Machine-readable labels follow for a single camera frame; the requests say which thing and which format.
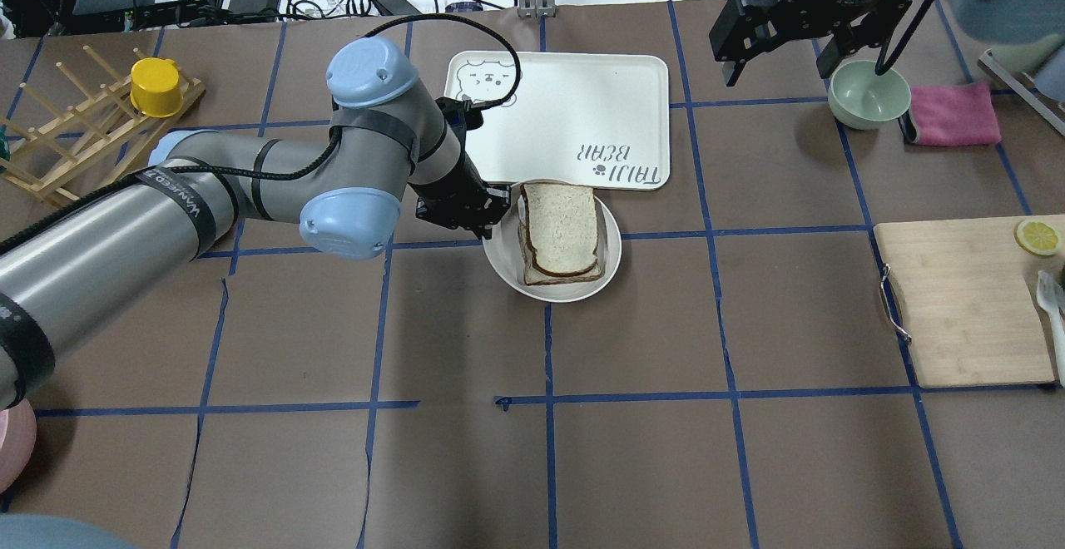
cartoon bear drawing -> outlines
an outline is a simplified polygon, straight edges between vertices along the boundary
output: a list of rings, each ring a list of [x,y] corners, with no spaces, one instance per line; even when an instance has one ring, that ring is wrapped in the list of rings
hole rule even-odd
[[[459,67],[459,91],[456,99],[472,101],[488,101],[504,96],[514,84],[514,65],[499,61],[485,60],[465,64]],[[518,100],[518,94],[510,97],[503,106],[512,106]]]

pink towel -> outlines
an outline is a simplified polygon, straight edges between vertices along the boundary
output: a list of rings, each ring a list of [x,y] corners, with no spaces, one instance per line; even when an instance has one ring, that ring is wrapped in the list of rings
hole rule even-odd
[[[913,87],[910,111],[899,118],[903,136],[917,145],[985,145],[1002,141],[990,87]]]

white plate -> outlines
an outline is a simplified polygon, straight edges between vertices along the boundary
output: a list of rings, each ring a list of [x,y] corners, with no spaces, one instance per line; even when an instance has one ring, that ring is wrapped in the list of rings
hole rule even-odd
[[[466,133],[466,151],[487,181],[555,179],[597,189],[652,191],[666,184],[669,70],[639,54],[518,52],[522,81],[507,103]],[[444,94],[502,98],[513,82],[507,52],[453,58]]]
[[[621,229],[618,221],[607,209],[606,204],[596,197],[601,219],[600,244],[596,254],[604,262],[603,276],[588,282],[563,282],[561,285],[525,285],[525,258],[522,257],[521,242],[518,238],[518,204],[514,203],[499,224],[492,227],[492,239],[485,240],[485,254],[495,272],[507,285],[521,293],[555,304],[576,302],[599,293],[606,287],[621,263]]]

metal handle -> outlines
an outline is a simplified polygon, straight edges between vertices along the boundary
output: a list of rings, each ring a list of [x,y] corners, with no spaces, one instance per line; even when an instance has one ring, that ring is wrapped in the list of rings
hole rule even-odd
[[[884,272],[880,277],[880,301],[884,306],[884,313],[887,314],[887,320],[891,322],[891,326],[895,327],[895,333],[898,333],[906,340],[906,343],[913,341],[913,336],[906,333],[902,325],[895,321],[895,317],[891,314],[891,306],[887,300],[887,275],[891,274],[891,264],[884,264]]]

bread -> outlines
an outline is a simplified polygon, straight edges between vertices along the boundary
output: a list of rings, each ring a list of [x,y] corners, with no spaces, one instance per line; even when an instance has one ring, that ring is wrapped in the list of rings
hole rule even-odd
[[[518,201],[526,285],[586,282],[603,276],[599,207],[592,189],[526,183]]]

